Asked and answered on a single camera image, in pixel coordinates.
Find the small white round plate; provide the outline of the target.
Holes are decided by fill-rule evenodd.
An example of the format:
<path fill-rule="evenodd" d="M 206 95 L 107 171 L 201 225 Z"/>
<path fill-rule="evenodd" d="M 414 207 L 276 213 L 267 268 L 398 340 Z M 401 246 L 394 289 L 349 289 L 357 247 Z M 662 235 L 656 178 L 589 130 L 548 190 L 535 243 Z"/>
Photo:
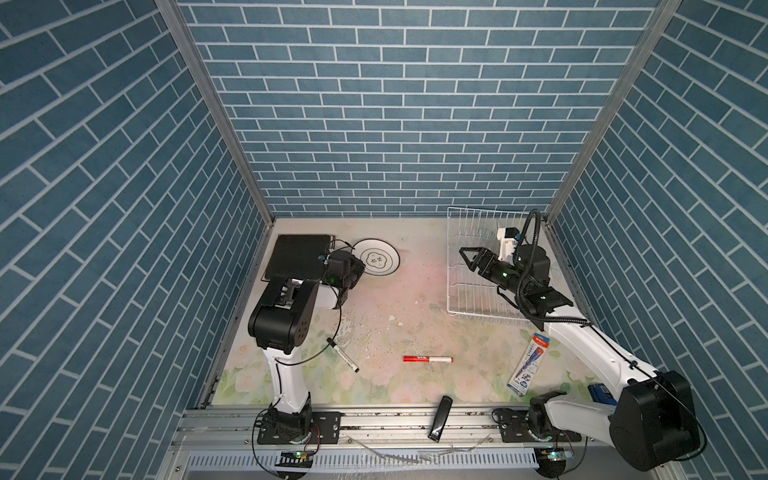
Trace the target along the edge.
<path fill-rule="evenodd" d="M 390 243 L 376 238 L 366 238 L 353 245 L 353 254 L 363 262 L 364 273 L 383 277 L 395 273 L 400 264 L 399 252 Z"/>

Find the black square plate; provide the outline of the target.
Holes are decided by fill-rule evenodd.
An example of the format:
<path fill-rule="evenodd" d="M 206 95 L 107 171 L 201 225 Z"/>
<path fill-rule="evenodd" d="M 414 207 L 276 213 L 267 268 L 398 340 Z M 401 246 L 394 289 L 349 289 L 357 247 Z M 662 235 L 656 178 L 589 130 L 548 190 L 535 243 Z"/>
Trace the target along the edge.
<path fill-rule="evenodd" d="M 295 280 L 320 280 L 325 272 L 325 257 L 332 236 L 329 234 L 283 234 L 277 237 L 262 276 Z"/>

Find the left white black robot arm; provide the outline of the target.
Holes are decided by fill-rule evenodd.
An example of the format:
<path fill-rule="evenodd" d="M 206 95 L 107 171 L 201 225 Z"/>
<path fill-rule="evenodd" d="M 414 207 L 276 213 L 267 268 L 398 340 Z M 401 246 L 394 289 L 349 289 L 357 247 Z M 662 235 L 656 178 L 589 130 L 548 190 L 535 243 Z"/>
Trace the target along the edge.
<path fill-rule="evenodd" d="M 267 286 L 248 321 L 248 334 L 262 349 L 273 398 L 262 417 L 262 440 L 299 444 L 317 433 L 311 395 L 304 382 L 300 347 L 316 308 L 340 311 L 365 271 L 350 250 L 275 253 L 267 265 Z"/>

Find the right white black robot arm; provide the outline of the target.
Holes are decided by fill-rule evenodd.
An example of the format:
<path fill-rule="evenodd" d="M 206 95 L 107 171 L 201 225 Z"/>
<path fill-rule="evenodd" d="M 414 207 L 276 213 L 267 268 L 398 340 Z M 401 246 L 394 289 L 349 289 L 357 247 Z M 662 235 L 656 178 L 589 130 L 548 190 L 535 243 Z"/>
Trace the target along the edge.
<path fill-rule="evenodd" d="M 531 434 L 550 439 L 571 431 L 614 447 L 639 471 L 702 454 L 706 433 L 695 413 L 688 380 L 639 359 L 600 329 L 550 284 L 549 259 L 541 247 L 522 246 L 513 262 L 485 247 L 459 250 L 468 269 L 493 283 L 498 294 L 546 337 L 575 354 L 614 398 L 612 405 L 580 400 L 562 391 L 531 399 Z"/>

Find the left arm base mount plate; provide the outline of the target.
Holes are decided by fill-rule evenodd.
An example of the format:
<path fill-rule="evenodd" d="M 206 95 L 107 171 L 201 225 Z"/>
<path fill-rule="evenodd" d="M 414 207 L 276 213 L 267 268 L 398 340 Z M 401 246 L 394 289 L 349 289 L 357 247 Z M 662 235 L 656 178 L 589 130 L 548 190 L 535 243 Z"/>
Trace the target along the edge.
<path fill-rule="evenodd" d="M 303 430 L 295 422 L 278 422 L 267 413 L 256 427 L 256 443 L 259 445 L 337 444 L 342 414 L 339 411 L 314 412 Z"/>

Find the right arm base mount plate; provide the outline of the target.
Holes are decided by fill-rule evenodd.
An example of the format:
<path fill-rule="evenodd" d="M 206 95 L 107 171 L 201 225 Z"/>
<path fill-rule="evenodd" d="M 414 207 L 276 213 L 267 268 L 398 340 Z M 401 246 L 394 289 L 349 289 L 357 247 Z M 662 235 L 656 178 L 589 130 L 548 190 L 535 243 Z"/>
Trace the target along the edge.
<path fill-rule="evenodd" d="M 579 433 L 562 430 L 546 430 L 535 433 L 528 422 L 528 411 L 497 407 L 491 412 L 491 419 L 497 425 L 503 443 L 554 443 L 562 441 L 566 444 L 576 444 L 582 440 Z"/>

